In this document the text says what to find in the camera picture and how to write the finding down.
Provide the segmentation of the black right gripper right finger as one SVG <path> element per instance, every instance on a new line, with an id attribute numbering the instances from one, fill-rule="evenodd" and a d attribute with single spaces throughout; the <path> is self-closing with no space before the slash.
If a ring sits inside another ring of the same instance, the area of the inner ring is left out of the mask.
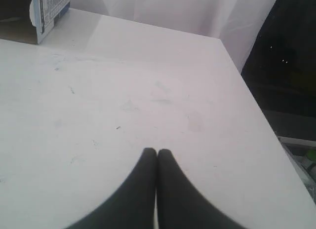
<path id="1" fill-rule="evenodd" d="M 242 229 L 194 187 L 172 152 L 158 152 L 157 208 L 160 229 Z"/>

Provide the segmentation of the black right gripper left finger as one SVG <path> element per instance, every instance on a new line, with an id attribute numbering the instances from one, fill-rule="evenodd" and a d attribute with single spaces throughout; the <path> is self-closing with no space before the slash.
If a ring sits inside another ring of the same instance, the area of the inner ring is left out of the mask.
<path id="1" fill-rule="evenodd" d="M 157 152 L 145 148 L 121 186 L 70 229 L 152 229 L 156 197 Z"/>

